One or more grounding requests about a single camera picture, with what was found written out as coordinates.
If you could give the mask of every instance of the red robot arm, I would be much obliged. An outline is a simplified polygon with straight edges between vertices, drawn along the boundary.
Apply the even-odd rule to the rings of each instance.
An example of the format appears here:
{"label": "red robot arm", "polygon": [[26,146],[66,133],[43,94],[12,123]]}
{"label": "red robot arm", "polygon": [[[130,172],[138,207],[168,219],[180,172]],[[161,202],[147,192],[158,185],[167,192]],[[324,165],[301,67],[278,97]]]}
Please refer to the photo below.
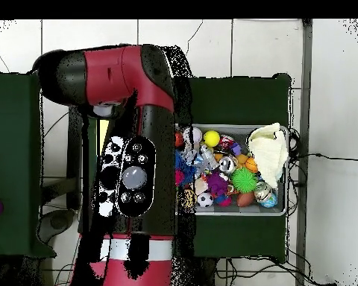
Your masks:
{"label": "red robot arm", "polygon": [[[111,237],[103,235],[103,261],[93,261],[88,258],[90,255],[83,255],[85,258],[81,261],[91,266],[97,276],[105,276],[102,286],[169,286],[175,231],[175,123],[174,93],[165,55],[154,45],[53,51],[42,55],[35,62],[34,68],[37,69],[43,95],[59,104],[112,104],[136,92],[135,107],[138,115],[134,122],[137,127],[135,136],[140,140],[139,143],[145,139],[147,145],[153,144],[149,159],[154,156],[154,171],[148,173],[147,178],[154,180],[145,184],[146,203],[124,206],[123,211],[117,209],[116,216],[125,217],[125,220],[119,222],[125,224],[118,225]],[[125,171],[113,170],[107,169],[108,179],[120,177]],[[103,221],[95,221],[94,216],[91,230],[101,231],[94,227],[100,223]],[[78,260],[83,247],[93,247],[94,242],[90,238],[90,234],[82,234]],[[128,275],[133,269],[132,256],[142,259],[148,265],[145,272],[136,278]]]}

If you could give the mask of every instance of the dark green board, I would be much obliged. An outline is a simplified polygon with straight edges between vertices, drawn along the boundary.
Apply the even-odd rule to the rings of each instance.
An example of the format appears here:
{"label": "dark green board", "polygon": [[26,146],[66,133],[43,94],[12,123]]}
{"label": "dark green board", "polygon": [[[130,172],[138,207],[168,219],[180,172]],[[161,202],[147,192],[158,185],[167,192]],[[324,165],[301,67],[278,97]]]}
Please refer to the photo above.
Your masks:
{"label": "dark green board", "polygon": [[[192,117],[196,124],[288,127],[291,78],[193,78]],[[197,216],[195,255],[238,257],[272,255],[285,261],[286,216]]]}
{"label": "dark green board", "polygon": [[40,90],[35,76],[0,74],[0,255],[50,257],[38,241]]}

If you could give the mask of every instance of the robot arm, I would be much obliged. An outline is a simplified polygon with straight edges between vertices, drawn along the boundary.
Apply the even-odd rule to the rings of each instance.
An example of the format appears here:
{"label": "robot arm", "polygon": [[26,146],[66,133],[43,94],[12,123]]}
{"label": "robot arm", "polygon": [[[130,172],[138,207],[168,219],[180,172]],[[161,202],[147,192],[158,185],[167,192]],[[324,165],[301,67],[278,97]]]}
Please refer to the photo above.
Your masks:
{"label": "robot arm", "polygon": [[[108,219],[116,224],[111,223],[112,231],[105,234],[100,227],[103,215],[93,207],[91,231],[82,235],[72,285],[82,280],[80,261],[80,273],[88,266],[103,272],[106,264],[105,273],[96,271],[105,275],[102,286],[169,286],[175,232],[175,123],[174,93],[163,52],[154,45],[52,51],[42,55],[34,68],[43,95],[58,104],[119,104],[136,93],[136,115],[130,126],[134,136],[125,140],[118,163],[101,161],[97,170],[100,191],[95,203],[101,207],[111,201],[114,207]],[[131,179],[134,174],[139,179]],[[97,247],[98,240],[107,262],[95,262],[87,255],[87,248]]]}

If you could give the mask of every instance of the gray plastic bin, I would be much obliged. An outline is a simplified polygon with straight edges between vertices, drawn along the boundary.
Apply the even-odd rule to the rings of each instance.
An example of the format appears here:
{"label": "gray plastic bin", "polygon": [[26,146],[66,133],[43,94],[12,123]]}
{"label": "gray plastic bin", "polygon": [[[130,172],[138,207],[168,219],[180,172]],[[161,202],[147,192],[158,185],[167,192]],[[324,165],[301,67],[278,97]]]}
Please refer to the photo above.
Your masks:
{"label": "gray plastic bin", "polygon": [[[219,134],[225,134],[231,136],[242,148],[242,152],[246,154],[248,149],[246,147],[246,139],[249,134],[263,126],[251,126],[251,125],[208,125],[208,124],[193,124],[193,127],[197,127],[203,133],[208,130],[215,130]],[[280,127],[280,130],[284,132],[285,140],[289,148],[289,136],[288,130],[285,127]],[[212,205],[209,208],[197,206],[197,215],[214,215],[214,216],[281,216],[288,209],[288,173],[289,163],[285,163],[283,168],[283,176],[278,184],[277,200],[278,203],[275,207],[267,209],[261,206],[259,203],[246,207],[238,207],[236,204],[236,196],[232,196],[232,204],[229,206]]]}

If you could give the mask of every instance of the toy pile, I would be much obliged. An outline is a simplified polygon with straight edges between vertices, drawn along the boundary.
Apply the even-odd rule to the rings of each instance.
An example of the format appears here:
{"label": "toy pile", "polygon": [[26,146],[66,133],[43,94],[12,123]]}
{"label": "toy pile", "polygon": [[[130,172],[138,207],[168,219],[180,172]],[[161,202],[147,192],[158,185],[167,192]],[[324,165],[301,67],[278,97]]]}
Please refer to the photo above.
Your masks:
{"label": "toy pile", "polygon": [[175,148],[177,201],[185,210],[229,206],[233,199],[239,207],[277,205],[277,183],[264,182],[252,152],[230,136],[187,127],[175,132]]}

